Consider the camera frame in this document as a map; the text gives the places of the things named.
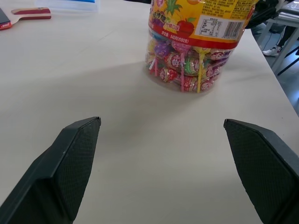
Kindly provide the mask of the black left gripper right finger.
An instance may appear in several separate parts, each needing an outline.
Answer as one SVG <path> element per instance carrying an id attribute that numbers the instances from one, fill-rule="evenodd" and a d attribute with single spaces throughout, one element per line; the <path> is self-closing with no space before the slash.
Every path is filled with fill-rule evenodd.
<path id="1" fill-rule="evenodd" d="M 226 119 L 237 173 L 263 224 L 299 224 L 299 156 L 273 131 Z"/>

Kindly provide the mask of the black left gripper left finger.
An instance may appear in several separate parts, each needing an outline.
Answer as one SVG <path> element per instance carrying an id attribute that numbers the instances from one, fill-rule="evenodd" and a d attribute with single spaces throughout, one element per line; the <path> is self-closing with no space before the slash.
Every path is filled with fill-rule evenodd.
<path id="1" fill-rule="evenodd" d="M 0 206 L 0 224 L 73 224 L 91 175 L 100 126 L 100 117 L 91 117 L 62 129 Z"/>

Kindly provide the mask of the clear lollipop jar with label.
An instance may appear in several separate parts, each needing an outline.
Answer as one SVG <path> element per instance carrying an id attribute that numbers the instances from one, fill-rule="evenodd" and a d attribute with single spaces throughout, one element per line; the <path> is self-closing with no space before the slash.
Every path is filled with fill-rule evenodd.
<path id="1" fill-rule="evenodd" d="M 183 92 L 218 79 L 258 0 L 151 0 L 146 65 Z"/>

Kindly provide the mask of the person in black trousers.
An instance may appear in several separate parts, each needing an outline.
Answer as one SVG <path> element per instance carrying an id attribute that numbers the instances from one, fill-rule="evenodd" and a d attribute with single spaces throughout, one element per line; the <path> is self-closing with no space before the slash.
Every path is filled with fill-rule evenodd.
<path id="1" fill-rule="evenodd" d="M 295 27 L 285 26 L 277 44 L 269 50 L 262 51 L 263 55 L 277 57 L 281 49 L 284 47 L 286 41 L 291 37 L 294 31 L 295 31 Z"/>

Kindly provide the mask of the black bag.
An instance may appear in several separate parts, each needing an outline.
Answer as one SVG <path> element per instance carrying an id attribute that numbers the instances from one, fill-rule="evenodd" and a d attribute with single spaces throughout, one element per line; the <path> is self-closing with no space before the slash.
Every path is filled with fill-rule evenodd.
<path id="1" fill-rule="evenodd" d="M 258 0 L 246 29 L 251 29 L 261 23 L 264 23 L 268 19 L 275 18 L 278 15 L 278 4 L 279 0 Z"/>

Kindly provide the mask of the red table tennis paddle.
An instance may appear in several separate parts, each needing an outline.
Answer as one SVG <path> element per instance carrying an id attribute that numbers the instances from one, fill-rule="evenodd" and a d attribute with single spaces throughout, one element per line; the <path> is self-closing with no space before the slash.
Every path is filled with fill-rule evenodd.
<path id="1" fill-rule="evenodd" d="M 11 28 L 19 20 L 51 19 L 51 11 L 47 7 L 21 8 L 10 10 L 0 7 L 0 31 Z"/>

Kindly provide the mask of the clear plastic box blue lid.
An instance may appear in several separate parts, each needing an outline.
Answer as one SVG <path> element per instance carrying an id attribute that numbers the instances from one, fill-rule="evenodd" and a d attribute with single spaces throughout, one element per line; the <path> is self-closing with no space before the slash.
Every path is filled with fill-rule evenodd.
<path id="1" fill-rule="evenodd" d="M 35 0 L 38 7 L 51 10 L 81 11 L 87 13 L 98 12 L 100 0 Z"/>

